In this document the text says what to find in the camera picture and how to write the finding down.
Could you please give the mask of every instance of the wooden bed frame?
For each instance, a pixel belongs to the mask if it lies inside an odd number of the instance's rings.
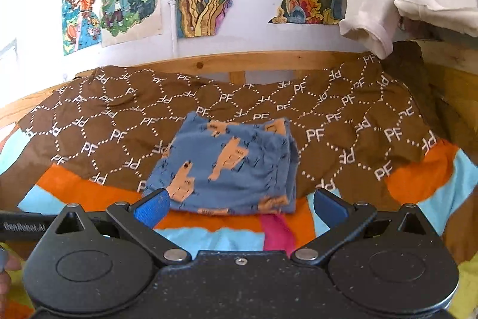
[[[355,60],[358,56],[359,53],[353,52],[326,51],[242,52],[184,57],[138,64],[135,67],[193,75],[226,72],[232,83],[244,84],[246,71],[293,70],[296,77],[303,77],[310,70],[333,67]],[[478,75],[434,63],[427,63],[426,66],[430,83],[440,89],[447,99],[449,98],[459,113],[467,115],[465,119],[468,124],[478,131]],[[91,74],[92,70],[81,72],[77,76]],[[28,95],[0,109],[0,129],[19,121],[52,92],[67,84],[63,83]]]

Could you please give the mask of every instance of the silver bolt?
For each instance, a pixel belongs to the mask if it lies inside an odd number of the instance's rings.
[[[183,249],[169,249],[164,252],[164,258],[168,261],[184,261],[187,258],[187,251]]]
[[[245,265],[246,263],[248,263],[246,258],[236,258],[237,265]]]
[[[305,248],[296,251],[295,256],[302,261],[314,261],[319,256],[319,253],[317,250]]]

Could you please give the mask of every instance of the light blue fabric patch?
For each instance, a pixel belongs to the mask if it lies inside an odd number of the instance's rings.
[[[329,226],[327,226],[321,218],[315,213],[314,211],[314,193],[312,192],[311,194],[307,195],[307,202],[309,204],[309,210],[310,213],[312,214],[312,219],[314,220],[314,231],[315,231],[315,236],[318,237],[319,235],[322,235],[329,231]]]
[[[59,214],[64,206],[65,203],[38,185],[34,185],[18,204],[18,208],[24,212],[39,212],[43,215]]]
[[[261,251],[264,248],[265,234],[249,230],[224,227],[211,232],[202,227],[183,227],[155,231],[190,252],[193,258],[199,250]]]
[[[448,183],[440,187],[418,206],[439,235],[443,234],[448,218],[471,195],[478,184],[478,167],[460,149],[453,161],[453,174]]]
[[[13,165],[29,141],[30,138],[22,129],[18,129],[8,138],[0,153],[0,174]]]

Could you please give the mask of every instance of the yellow fabric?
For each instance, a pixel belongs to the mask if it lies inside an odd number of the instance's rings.
[[[456,319],[467,319],[478,306],[478,253],[470,261],[458,266],[460,281],[458,291],[448,311]]]
[[[0,243],[0,245],[6,250],[14,253],[14,251],[11,250],[5,243]],[[20,259],[20,262],[23,268],[25,261]],[[8,274],[11,277],[11,290],[8,294],[8,299],[11,301],[15,301],[16,303],[21,304],[23,306],[33,308],[32,302],[30,301],[30,298],[28,297],[27,293],[25,292],[25,289],[23,288],[22,271],[8,271]]]

